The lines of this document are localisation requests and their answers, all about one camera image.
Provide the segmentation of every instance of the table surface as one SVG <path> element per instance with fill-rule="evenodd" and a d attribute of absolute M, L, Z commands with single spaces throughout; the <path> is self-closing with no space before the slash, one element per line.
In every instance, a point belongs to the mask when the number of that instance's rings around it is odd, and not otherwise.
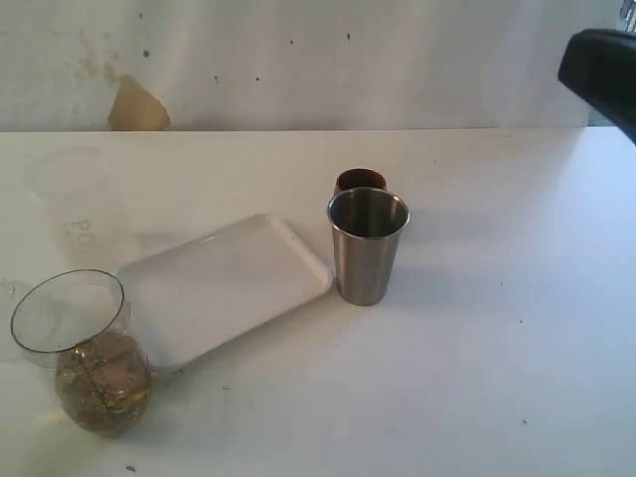
<path fill-rule="evenodd" d="M 355 166 L 411 224 L 382 303 L 332 290 L 223 345 L 158 379 L 117 439 L 5 359 L 2 475 L 636 473 L 636 154 L 617 129 L 0 134 L 0 275 L 65 269 L 22 177 L 72 145 L 107 157 L 140 255 L 272 212 L 333 269 L 325 206 Z"/>

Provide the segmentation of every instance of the metal tumbler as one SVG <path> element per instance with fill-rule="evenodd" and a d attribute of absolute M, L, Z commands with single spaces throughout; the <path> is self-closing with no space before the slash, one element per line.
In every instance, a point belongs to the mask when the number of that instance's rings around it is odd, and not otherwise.
<path fill-rule="evenodd" d="M 327 215 L 340 294 L 354 305 L 375 305 L 387 292 L 408 207 L 394 194 L 359 187 L 334 197 Z"/>

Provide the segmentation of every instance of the clear glass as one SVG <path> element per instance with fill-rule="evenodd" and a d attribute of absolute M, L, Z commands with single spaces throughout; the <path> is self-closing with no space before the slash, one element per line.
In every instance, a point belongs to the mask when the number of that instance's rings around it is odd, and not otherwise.
<path fill-rule="evenodd" d="M 133 239 L 124 203 L 95 149 L 46 155 L 31 165 L 25 182 L 43 204 L 70 267 L 115 270 L 128 259 Z"/>
<path fill-rule="evenodd" d="M 51 370 L 64 411 L 81 427 L 109 435 L 141 417 L 152 389 L 129 320 L 116 277 L 74 270 L 49 278 L 18 303 L 11 334 L 32 363 Z"/>

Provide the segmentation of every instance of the white wall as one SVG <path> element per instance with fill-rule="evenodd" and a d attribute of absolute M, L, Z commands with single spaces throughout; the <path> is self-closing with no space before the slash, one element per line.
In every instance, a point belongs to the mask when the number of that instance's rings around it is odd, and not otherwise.
<path fill-rule="evenodd" d="M 122 74 L 173 129 L 582 125 L 557 66 L 619 4 L 2 0 L 0 130 L 107 129 Z"/>

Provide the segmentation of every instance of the white plastic tray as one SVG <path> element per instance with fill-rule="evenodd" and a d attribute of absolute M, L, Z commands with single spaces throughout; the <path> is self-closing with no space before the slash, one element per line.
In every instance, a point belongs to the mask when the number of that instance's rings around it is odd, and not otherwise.
<path fill-rule="evenodd" d="M 117 273 L 153 370 L 174 371 L 323 293 L 329 269 L 278 217 L 257 215 Z"/>

